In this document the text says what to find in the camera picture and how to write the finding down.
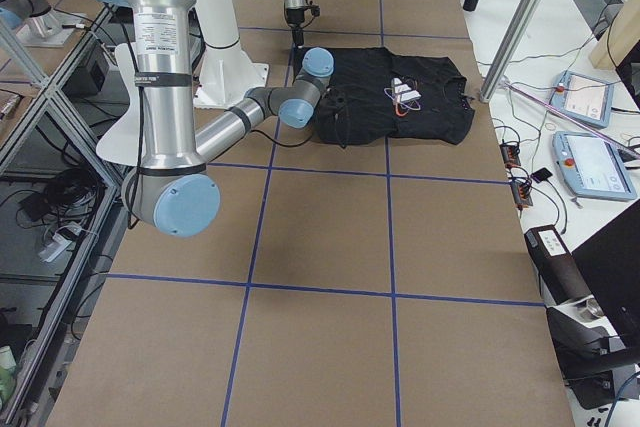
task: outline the white table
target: white table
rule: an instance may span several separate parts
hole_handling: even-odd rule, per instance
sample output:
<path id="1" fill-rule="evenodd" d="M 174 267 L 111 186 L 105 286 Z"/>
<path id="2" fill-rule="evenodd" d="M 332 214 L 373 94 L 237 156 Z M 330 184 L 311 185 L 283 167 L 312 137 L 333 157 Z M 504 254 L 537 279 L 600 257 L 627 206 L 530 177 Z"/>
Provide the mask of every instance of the white table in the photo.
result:
<path id="1" fill-rule="evenodd" d="M 486 74 L 487 64 L 493 60 L 519 2 L 520 0 L 480 0 L 474 12 L 465 12 L 469 35 L 473 41 L 476 59 L 481 63 L 479 68 L 482 74 Z M 620 80 L 614 71 L 597 70 L 591 66 L 588 55 L 596 45 L 596 41 L 591 37 L 591 30 L 573 0 L 542 0 L 512 60 L 541 54 L 563 54 L 579 48 L 585 42 L 587 43 L 584 48 L 563 57 L 543 57 L 511 63 L 506 71 L 506 76 L 514 83 L 523 82 L 536 87 L 550 87 L 560 73 L 570 67 L 573 71 L 608 82 Z M 527 86 L 519 87 L 543 100 L 548 100 L 551 92 Z M 582 208 L 574 203 L 571 200 L 574 196 L 565 186 L 559 168 L 552 158 L 551 140 L 555 131 L 579 131 L 579 129 L 574 124 L 552 115 L 547 115 L 545 119 L 546 111 L 544 108 L 515 93 L 512 94 L 511 99 L 513 111 L 507 92 L 497 90 L 490 102 L 491 114 L 494 118 L 504 122 L 505 125 L 516 129 L 523 140 L 535 138 L 537 132 L 514 118 L 512 112 L 515 112 L 520 119 L 538 127 L 542 126 L 537 153 L 535 153 L 536 142 L 524 142 L 521 144 L 520 159 L 530 173 L 546 167 L 554 174 L 550 181 L 562 195 L 568 214 L 567 231 L 562 235 L 562 238 L 568 248 L 574 250 L 629 207 L 631 202 L 580 198 L 578 202 Z M 613 106 L 637 111 L 635 103 L 621 83 L 614 87 Z M 500 121 L 495 121 L 495 125 L 500 125 Z M 505 140 L 516 138 L 512 132 L 505 131 L 503 134 L 503 131 L 505 129 L 497 129 L 498 139 L 502 139 L 503 135 Z M 631 136 L 640 135 L 640 115 L 612 113 L 610 125 L 603 132 L 626 144 Z M 630 177 L 640 192 L 640 171 L 630 171 Z M 559 203 L 557 194 L 546 182 L 536 185 L 536 188 L 544 191 Z M 553 223 L 555 220 L 556 210 L 549 200 L 537 192 L 532 193 L 532 199 L 534 206 L 524 209 L 521 217 L 523 232 L 531 227 Z M 560 219 L 558 231 L 561 230 L 563 224 L 564 216 Z M 607 324 L 607 327 L 611 329 L 606 319 L 599 321 L 598 325 L 602 323 Z M 602 418 L 600 425 L 604 425 L 606 413 L 601 414 L 597 409 L 582 409 L 570 390 L 568 390 L 568 397 L 577 426 L 586 425 L 591 417 Z M 620 402 L 616 406 L 610 427 L 637 425 L 639 418 L 640 401 Z"/>

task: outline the white connector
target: white connector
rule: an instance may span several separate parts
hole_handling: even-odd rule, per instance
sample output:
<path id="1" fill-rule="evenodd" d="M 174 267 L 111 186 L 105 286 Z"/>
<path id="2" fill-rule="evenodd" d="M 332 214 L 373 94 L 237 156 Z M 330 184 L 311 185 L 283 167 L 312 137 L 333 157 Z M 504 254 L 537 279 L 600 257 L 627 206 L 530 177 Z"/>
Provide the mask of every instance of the white connector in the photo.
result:
<path id="1" fill-rule="evenodd" d="M 43 262 L 53 262 L 65 251 L 69 245 L 75 242 L 84 229 L 75 222 L 69 222 L 58 228 L 45 248 L 38 253 Z"/>

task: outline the green object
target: green object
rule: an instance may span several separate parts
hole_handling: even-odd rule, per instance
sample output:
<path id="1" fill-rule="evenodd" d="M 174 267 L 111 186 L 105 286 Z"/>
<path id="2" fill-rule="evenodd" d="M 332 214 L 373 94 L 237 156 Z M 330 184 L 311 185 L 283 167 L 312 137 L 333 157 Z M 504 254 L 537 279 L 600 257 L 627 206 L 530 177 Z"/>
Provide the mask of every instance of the green object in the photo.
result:
<path id="1" fill-rule="evenodd" d="M 0 367 L 0 401 L 2 405 L 5 405 L 13 390 L 16 388 L 16 379 L 14 379 L 9 372 Z"/>

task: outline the white and blue device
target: white and blue device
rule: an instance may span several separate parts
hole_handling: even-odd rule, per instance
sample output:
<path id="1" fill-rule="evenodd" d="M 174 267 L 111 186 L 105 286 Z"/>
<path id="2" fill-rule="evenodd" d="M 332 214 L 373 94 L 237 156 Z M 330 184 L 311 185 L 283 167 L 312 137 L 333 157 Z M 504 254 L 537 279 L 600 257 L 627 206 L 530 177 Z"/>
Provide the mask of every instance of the white and blue device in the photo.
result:
<path id="1" fill-rule="evenodd" d="M 549 104 L 598 129 L 609 125 L 613 85 L 566 70 L 556 82 Z"/>
<path id="2" fill-rule="evenodd" d="M 586 133 L 556 132 L 553 153 L 575 195 L 622 201 L 637 197 L 617 149 L 604 140 Z"/>

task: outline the black cloth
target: black cloth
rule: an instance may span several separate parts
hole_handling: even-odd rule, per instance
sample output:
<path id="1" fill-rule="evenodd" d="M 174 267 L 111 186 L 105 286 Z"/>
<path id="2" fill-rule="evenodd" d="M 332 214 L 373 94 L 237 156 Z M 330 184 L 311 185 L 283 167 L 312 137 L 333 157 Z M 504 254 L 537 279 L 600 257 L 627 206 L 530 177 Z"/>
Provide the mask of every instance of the black cloth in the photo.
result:
<path id="1" fill-rule="evenodd" d="M 296 52 L 297 70 L 306 50 Z M 344 147 L 389 136 L 458 144 L 469 132 L 474 110 L 466 79 L 449 58 L 400 56 L 384 47 L 327 50 L 335 70 L 313 119 L 323 142 Z M 388 95 L 394 77 L 420 93 L 420 110 L 396 114 Z"/>

